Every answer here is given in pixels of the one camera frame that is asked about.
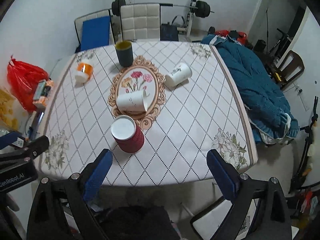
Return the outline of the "orange and white cup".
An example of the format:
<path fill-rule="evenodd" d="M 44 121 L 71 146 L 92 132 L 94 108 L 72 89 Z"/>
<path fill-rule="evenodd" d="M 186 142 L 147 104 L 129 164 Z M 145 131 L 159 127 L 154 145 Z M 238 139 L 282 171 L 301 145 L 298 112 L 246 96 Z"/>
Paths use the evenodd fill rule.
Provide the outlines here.
<path fill-rule="evenodd" d="M 78 64 L 75 75 L 74 75 L 76 83 L 79 83 L 79 84 L 86 83 L 91 78 L 92 74 L 93 74 L 93 64 L 91 63 L 91 61 L 88 59 L 82 60 Z"/>

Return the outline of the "dark wooden chair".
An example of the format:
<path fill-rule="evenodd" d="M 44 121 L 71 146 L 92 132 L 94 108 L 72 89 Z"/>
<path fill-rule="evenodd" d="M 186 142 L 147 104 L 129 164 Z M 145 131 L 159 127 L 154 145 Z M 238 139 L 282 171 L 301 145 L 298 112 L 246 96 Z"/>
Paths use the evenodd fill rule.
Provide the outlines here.
<path fill-rule="evenodd" d="M 285 55 L 285 58 L 278 67 L 274 63 L 270 65 L 271 77 L 280 87 L 280 90 L 284 90 L 300 77 L 304 69 L 305 66 L 302 58 L 292 50 Z"/>

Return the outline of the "red bag behind quilt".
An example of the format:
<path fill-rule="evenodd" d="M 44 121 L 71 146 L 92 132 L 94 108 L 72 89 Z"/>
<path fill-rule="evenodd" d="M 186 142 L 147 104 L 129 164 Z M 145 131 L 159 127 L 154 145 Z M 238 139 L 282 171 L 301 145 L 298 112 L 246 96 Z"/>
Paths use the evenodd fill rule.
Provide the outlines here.
<path fill-rule="evenodd" d="M 237 40 L 242 45 L 247 43 L 247 34 L 244 32 L 238 32 L 236 30 L 219 30 L 215 32 L 215 35 L 220 35 L 223 37 L 229 36 L 230 38 Z"/>

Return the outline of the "barbell with black plates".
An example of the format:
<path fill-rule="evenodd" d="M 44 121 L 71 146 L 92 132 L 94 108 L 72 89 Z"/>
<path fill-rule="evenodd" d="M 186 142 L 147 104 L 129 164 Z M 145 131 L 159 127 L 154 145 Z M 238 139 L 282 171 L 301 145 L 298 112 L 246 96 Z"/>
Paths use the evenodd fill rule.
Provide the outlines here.
<path fill-rule="evenodd" d="M 119 16 L 120 15 L 120 8 L 126 5 L 125 0 L 114 0 L 111 4 L 112 14 Z M 195 6 L 191 5 L 178 5 L 172 3 L 160 3 L 160 7 L 182 7 L 188 8 L 191 10 L 191 13 L 194 13 L 196 17 L 200 18 L 207 18 L 211 13 L 210 5 L 204 1 L 196 1 Z"/>

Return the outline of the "white floral diamond tablecloth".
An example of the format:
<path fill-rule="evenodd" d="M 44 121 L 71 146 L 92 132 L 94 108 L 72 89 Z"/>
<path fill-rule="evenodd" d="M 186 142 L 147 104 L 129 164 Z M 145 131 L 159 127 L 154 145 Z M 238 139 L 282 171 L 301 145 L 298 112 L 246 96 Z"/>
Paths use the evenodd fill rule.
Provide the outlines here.
<path fill-rule="evenodd" d="M 105 179 L 113 186 L 158 186 L 209 179 L 207 152 L 217 150 L 244 172 L 258 161 L 251 125 L 235 82 L 215 47 L 188 42 L 133 44 L 135 60 L 122 68 L 114 46 L 83 51 L 53 70 L 54 91 L 39 128 L 50 148 L 36 162 L 39 172 L 67 178 L 108 148 L 113 163 Z M 78 64 L 88 59 L 93 74 L 76 83 Z M 180 62 L 192 77 L 175 87 L 165 75 Z M 144 134 L 135 154 L 120 149 L 111 134 L 120 94 L 146 92 L 148 110 L 129 116 Z"/>

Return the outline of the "black blue-patterned bag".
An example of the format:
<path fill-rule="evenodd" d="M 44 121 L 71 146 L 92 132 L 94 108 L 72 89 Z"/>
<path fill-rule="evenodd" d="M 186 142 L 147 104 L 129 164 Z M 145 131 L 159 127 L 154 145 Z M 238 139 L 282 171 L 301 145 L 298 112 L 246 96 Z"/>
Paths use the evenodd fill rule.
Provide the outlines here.
<path fill-rule="evenodd" d="M 178 29 L 174 25 L 161 24 L 160 27 L 161 41 L 178 41 Z"/>

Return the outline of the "plain white paper cup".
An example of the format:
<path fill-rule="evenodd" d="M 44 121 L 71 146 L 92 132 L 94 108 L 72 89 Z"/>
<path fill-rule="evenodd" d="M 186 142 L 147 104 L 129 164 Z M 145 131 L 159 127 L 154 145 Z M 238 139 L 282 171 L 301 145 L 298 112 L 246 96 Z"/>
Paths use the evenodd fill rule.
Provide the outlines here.
<path fill-rule="evenodd" d="M 146 92 L 139 90 L 132 93 L 121 94 L 116 99 L 116 105 L 122 112 L 146 112 L 148 103 L 146 101 Z"/>

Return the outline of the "white weight bench rack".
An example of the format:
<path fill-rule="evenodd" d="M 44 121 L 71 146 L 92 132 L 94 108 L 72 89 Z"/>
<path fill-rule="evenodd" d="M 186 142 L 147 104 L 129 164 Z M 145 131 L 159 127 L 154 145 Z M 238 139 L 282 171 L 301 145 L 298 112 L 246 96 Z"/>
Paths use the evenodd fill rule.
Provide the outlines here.
<path fill-rule="evenodd" d="M 190 0 L 189 5 L 195 6 L 196 1 L 199 1 L 199 0 Z M 129 4 L 146 4 L 146 3 L 133 3 L 133 0 L 129 0 Z M 186 38 L 189 38 L 191 34 L 191 28 L 192 28 L 194 17 L 195 17 L 195 14 L 191 13 L 191 10 L 188 9 L 186 18 L 184 18 L 183 15 L 176 15 L 171 22 L 167 22 L 166 24 L 176 26 L 178 29 L 178 34 L 184 35 Z"/>

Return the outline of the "white paper cup with calligraphy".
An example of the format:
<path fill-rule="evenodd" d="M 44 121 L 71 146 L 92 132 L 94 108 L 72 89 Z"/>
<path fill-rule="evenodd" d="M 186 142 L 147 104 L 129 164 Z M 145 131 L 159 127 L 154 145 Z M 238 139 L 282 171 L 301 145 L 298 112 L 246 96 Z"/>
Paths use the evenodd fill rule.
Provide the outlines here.
<path fill-rule="evenodd" d="M 165 84 L 168 87 L 175 87 L 192 77 L 192 74 L 191 68 L 187 64 L 180 62 L 171 72 L 165 75 Z"/>

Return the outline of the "red ribbed paper cup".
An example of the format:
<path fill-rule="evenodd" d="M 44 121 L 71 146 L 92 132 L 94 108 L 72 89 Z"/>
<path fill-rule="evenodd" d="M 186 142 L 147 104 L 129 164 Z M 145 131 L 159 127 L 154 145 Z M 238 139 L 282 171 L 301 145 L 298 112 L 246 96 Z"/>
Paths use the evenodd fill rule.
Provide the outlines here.
<path fill-rule="evenodd" d="M 111 125 L 111 134 L 120 149 L 126 153 L 135 154 L 144 145 L 144 134 L 130 116 L 116 117 Z"/>

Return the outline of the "dark green yellow-lined cup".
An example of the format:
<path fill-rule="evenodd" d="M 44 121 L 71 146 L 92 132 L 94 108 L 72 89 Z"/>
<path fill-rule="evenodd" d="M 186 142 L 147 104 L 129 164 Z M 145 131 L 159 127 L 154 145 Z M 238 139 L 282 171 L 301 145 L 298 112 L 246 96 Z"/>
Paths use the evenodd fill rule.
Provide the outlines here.
<path fill-rule="evenodd" d="M 122 67 L 130 67 L 133 64 L 132 43 L 128 40 L 117 42 L 115 49 L 119 64 Z"/>

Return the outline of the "orange tissue pack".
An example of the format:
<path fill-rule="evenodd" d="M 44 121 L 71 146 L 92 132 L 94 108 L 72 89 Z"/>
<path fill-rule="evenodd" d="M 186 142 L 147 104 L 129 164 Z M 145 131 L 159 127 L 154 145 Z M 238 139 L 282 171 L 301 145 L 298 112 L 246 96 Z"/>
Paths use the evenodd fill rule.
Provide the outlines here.
<path fill-rule="evenodd" d="M 54 87 L 54 82 L 51 78 L 49 78 L 48 80 L 41 80 L 38 83 L 33 96 L 33 105 L 36 108 L 40 108 L 40 109 L 46 108 L 48 103 L 48 97 L 53 87 Z"/>

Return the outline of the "white quilted chair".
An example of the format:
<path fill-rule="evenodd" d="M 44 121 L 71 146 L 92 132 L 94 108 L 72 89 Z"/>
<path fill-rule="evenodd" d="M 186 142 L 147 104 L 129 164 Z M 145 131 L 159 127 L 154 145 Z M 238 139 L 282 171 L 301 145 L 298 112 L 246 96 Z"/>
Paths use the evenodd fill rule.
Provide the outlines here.
<path fill-rule="evenodd" d="M 129 4 L 120 7 L 123 40 L 160 40 L 159 3 Z"/>

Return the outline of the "yellow snack bag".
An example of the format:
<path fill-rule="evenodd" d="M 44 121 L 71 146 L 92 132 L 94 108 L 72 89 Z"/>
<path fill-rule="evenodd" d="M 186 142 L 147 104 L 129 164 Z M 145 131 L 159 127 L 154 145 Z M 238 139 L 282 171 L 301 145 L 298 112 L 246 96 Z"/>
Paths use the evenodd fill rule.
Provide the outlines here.
<path fill-rule="evenodd" d="M 14 104 L 16 98 L 11 95 L 6 89 L 1 88 L 0 94 L 0 119 L 1 127 L 8 130 L 17 131 L 20 126 L 20 122 L 14 114 Z"/>

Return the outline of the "chair with blue cushion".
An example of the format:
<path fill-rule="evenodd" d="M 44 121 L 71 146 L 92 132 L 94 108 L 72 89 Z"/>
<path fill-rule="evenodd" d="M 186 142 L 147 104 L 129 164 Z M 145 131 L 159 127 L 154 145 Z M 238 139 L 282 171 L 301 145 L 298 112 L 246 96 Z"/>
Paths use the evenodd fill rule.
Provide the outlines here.
<path fill-rule="evenodd" d="M 115 44 L 111 9 L 80 16 L 74 26 L 79 41 L 76 52 Z"/>

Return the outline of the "blue smartphone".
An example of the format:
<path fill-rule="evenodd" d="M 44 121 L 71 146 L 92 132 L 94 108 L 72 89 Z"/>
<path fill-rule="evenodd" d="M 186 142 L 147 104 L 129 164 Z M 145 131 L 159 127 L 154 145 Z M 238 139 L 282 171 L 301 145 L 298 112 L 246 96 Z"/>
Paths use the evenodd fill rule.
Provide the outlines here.
<path fill-rule="evenodd" d="M 44 110 L 38 109 L 32 117 L 31 125 L 28 128 L 28 138 L 30 141 L 33 141 L 37 136 L 37 131 L 39 129 L 39 126 L 41 124 L 41 121 L 44 116 Z"/>

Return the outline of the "red plastic bag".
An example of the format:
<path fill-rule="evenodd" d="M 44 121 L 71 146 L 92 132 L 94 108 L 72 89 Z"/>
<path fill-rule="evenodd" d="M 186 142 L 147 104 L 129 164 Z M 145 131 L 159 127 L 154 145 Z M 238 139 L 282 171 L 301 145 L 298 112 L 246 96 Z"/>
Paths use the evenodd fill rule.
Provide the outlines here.
<path fill-rule="evenodd" d="M 7 81 L 11 93 L 28 112 L 36 110 L 33 96 L 40 81 L 48 80 L 49 74 L 42 68 L 18 61 L 11 55 L 7 66 Z"/>

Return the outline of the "black tripod stand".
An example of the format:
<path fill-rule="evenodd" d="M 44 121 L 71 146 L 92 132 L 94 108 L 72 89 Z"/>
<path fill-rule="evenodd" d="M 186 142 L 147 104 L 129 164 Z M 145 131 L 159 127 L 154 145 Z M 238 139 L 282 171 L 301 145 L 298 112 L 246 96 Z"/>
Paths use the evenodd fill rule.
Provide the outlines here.
<path fill-rule="evenodd" d="M 313 155 L 312 145 L 314 145 L 314 142 L 315 142 L 314 131 L 317 127 L 317 120 L 318 120 L 318 114 L 317 114 L 318 100 L 319 100 L 319 97 L 315 96 L 314 103 L 313 103 L 313 110 L 312 110 L 313 114 L 311 117 L 310 125 L 300 128 L 300 131 L 304 131 L 307 134 L 307 136 L 305 139 L 303 153 L 302 153 L 302 157 L 301 157 L 297 172 L 291 178 L 289 193 L 293 193 L 294 191 L 299 191 L 304 189 L 311 189 L 313 187 L 319 186 L 319 181 L 310 185 L 306 185 L 306 186 L 303 185 L 306 181 L 308 174 L 312 171 L 312 159 L 311 159 Z"/>

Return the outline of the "teal blue quilt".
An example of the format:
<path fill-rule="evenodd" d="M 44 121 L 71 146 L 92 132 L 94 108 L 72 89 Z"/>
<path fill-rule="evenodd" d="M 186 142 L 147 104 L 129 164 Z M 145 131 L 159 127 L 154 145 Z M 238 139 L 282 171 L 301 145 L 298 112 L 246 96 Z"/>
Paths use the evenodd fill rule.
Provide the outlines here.
<path fill-rule="evenodd" d="M 274 145 L 295 139 L 298 121 L 259 57 L 228 36 L 208 35 L 201 43 L 214 46 L 226 64 L 246 107 L 255 142 Z"/>

